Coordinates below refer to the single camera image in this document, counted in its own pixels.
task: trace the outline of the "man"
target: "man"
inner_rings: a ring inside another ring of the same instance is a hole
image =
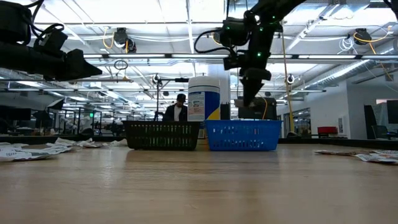
[[[167,107],[163,121],[187,121],[188,107],[184,106],[185,99],[186,96],[184,94],[178,94],[176,104]]]

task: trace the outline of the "security camera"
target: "security camera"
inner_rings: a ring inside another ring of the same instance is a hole
[[[291,84],[293,84],[294,80],[295,80],[294,76],[293,76],[292,74],[290,74],[289,77],[287,77],[286,82],[287,82],[289,85],[291,85]]]

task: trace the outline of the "wooden table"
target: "wooden table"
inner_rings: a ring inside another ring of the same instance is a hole
[[[84,149],[0,164],[0,223],[397,223],[398,166],[277,152]]]

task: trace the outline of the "yellow cable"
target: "yellow cable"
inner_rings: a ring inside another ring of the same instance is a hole
[[[268,109],[268,102],[264,97],[262,97],[262,96],[260,96],[260,97],[264,100],[264,102],[266,102],[266,109],[264,110],[264,114],[262,115],[262,119],[265,119],[266,114],[267,114],[267,109]]]
[[[108,30],[108,28],[105,27],[105,32],[104,32],[104,37],[102,38],[102,43],[104,43],[104,46],[105,46],[107,49],[111,49],[111,48],[113,47],[114,32],[112,33],[112,44],[111,44],[111,46],[108,46],[108,45],[106,45],[106,43],[105,43],[105,35],[106,35],[106,31],[107,31],[107,30]]]
[[[374,50],[374,47],[373,47],[372,43],[369,43],[369,46],[371,46],[371,49],[372,49],[373,53],[376,55],[377,53],[376,53],[376,51]],[[384,72],[387,74],[387,76],[389,77],[389,79],[390,79],[391,81],[393,81],[393,79],[392,79],[390,73],[388,73],[388,71],[387,71],[387,69],[385,68],[385,66],[383,65],[383,63],[381,63],[381,62],[379,62],[379,63],[380,63],[380,65],[381,65],[381,67],[383,67],[383,70],[384,70]]]
[[[287,101],[289,103],[290,131],[293,131],[294,130],[293,108],[292,108],[292,100],[290,99],[289,84],[287,83],[287,63],[286,63],[285,36],[284,36],[283,32],[282,32],[282,48],[284,50],[285,85],[286,85]]]
[[[384,37],[381,37],[380,39],[377,39],[377,40],[363,40],[363,39],[358,38],[358,37],[356,36],[356,34],[358,34],[358,33],[356,32],[356,33],[354,34],[354,38],[357,39],[357,40],[359,40],[359,41],[365,42],[365,43],[374,43],[374,42],[383,40],[383,39],[385,39],[385,38],[388,36],[388,33],[387,33]]]

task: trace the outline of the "person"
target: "person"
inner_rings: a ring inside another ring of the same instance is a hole
[[[178,94],[176,104],[167,107],[163,121],[187,121],[188,107],[184,106],[186,98],[184,94]]]
[[[115,120],[112,121],[111,131],[112,131],[113,136],[115,133],[116,133],[116,136],[118,135],[118,125],[116,124]]]

